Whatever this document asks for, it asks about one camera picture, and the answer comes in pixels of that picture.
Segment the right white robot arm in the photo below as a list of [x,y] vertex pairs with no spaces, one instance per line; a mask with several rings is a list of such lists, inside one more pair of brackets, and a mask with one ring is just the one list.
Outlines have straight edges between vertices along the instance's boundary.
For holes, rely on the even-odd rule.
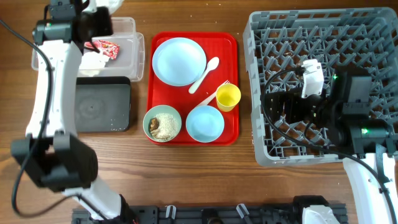
[[[397,136],[383,119],[369,117],[372,77],[367,69],[339,66],[332,76],[330,94],[323,90],[306,94],[303,87],[261,95],[264,117],[274,131],[298,146],[342,158],[353,189],[358,220],[397,223],[397,190],[386,174],[394,165]],[[326,128],[334,149],[302,142],[284,133],[274,123],[285,114],[288,123],[307,121]]]

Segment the green bowl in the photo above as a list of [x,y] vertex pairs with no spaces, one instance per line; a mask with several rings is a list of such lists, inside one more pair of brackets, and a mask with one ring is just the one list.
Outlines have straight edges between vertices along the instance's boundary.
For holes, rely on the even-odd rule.
[[182,128],[182,119],[181,119],[180,113],[179,113],[175,108],[173,108],[173,107],[171,107],[171,106],[169,106],[169,105],[158,105],[158,106],[155,106],[155,107],[151,108],[151,109],[146,113],[146,115],[144,116],[143,123],[142,123],[144,132],[145,132],[146,136],[147,136],[150,140],[152,140],[152,141],[154,141],[154,142],[156,142],[156,143],[169,142],[169,141],[173,140],[174,138],[176,138],[177,136],[175,136],[174,138],[172,138],[172,139],[169,140],[169,141],[160,142],[160,141],[156,141],[156,140],[150,135],[150,132],[149,132],[149,121],[150,121],[150,119],[154,118],[155,115],[157,115],[157,114],[159,114],[159,113],[168,113],[168,114],[171,114],[172,116],[174,116],[174,117],[177,119],[177,121],[178,121],[178,123],[179,123],[179,125],[180,125],[180,130],[181,130],[181,128]]

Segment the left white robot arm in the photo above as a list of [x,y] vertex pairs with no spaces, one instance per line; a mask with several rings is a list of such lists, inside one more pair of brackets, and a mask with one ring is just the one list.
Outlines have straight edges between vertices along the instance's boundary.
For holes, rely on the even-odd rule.
[[79,140],[75,93],[85,44],[113,34],[111,14],[95,1],[51,1],[36,23],[29,45],[39,55],[34,110],[25,138],[11,154],[40,188],[75,199],[92,220],[137,223],[125,198],[98,175],[95,151]]

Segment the yellow plastic cup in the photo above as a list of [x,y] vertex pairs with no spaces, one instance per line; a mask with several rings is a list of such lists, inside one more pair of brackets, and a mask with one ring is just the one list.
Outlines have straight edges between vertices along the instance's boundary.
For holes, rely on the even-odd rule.
[[233,110],[240,99],[240,89],[232,83],[223,84],[216,91],[216,103],[221,111],[229,112]]

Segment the light blue bowl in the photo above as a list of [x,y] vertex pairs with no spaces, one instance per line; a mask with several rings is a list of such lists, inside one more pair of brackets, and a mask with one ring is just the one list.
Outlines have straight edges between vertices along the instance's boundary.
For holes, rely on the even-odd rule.
[[217,140],[224,131],[224,117],[209,105],[197,106],[189,112],[185,127],[189,136],[201,143]]

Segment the rice and food scraps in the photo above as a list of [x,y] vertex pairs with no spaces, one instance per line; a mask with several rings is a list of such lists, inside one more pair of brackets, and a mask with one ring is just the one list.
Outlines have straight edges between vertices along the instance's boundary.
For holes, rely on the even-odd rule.
[[159,113],[149,121],[150,135],[160,142],[169,141],[180,131],[177,119],[168,113]]

